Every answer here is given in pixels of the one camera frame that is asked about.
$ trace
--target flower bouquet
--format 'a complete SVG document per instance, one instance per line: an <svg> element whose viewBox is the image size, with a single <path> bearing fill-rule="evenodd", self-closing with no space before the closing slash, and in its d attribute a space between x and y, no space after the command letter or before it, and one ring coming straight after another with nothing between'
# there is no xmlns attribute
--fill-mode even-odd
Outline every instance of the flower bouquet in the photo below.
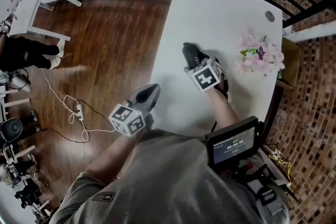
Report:
<svg viewBox="0 0 336 224"><path fill-rule="evenodd" d="M240 74L257 72L265 77L272 71L278 72L285 68L282 63L284 54L277 50L267 36L262 37L251 29L239 39L239 51L242 59L235 65Z"/></svg>

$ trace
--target small monitor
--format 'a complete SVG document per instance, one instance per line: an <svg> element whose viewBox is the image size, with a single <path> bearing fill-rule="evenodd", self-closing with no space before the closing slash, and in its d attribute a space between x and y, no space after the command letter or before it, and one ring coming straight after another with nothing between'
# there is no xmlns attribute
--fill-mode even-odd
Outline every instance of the small monitor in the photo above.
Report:
<svg viewBox="0 0 336 224"><path fill-rule="evenodd" d="M253 156L259 148L258 119L251 116L243 121L205 136L208 164L212 168L226 168Z"/></svg>

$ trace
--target white table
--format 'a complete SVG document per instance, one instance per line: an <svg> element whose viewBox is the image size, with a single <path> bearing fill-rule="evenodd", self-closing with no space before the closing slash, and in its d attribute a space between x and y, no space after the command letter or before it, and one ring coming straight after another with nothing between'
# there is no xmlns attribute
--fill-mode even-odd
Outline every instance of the white table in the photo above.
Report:
<svg viewBox="0 0 336 224"><path fill-rule="evenodd" d="M77 0L67 0L74 5L80 7L81 3ZM15 15L17 19L13 19L13 23L11 26L11 31L9 32L9 36L26 34L28 32L38 33L50 37L55 37L59 39L64 39L66 41L70 41L70 37L64 36L52 31L47 31L41 28L37 28L33 26L34 19L37 13L37 10L40 6L41 0L20 0L16 10Z"/></svg>
<svg viewBox="0 0 336 224"><path fill-rule="evenodd" d="M265 17L268 10L275 16L273 23ZM198 91L183 72L183 42L197 43L219 59L229 82L229 102L241 120L251 115L265 120L276 72L260 79L254 73L243 77L234 71L240 58L236 44L248 27L268 35L281 48L282 12L263 0L172 0L151 77L151 83L161 85L154 127L202 136L214 124L206 93Z"/></svg>

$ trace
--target display screen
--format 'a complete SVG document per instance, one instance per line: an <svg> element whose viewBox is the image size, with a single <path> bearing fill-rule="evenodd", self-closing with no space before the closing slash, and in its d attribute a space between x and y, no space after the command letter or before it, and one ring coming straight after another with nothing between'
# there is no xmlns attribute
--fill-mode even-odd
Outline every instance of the display screen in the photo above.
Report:
<svg viewBox="0 0 336 224"><path fill-rule="evenodd" d="M253 147L255 128L214 144L214 164L220 163Z"/></svg>

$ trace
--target black buckle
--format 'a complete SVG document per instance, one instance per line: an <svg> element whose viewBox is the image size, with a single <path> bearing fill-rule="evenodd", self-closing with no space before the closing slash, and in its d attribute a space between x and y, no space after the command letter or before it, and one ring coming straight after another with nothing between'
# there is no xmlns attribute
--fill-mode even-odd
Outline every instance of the black buckle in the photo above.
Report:
<svg viewBox="0 0 336 224"><path fill-rule="evenodd" d="M262 187L257 194L257 198L260 199L263 206L273 202L277 199L277 194L269 187Z"/></svg>

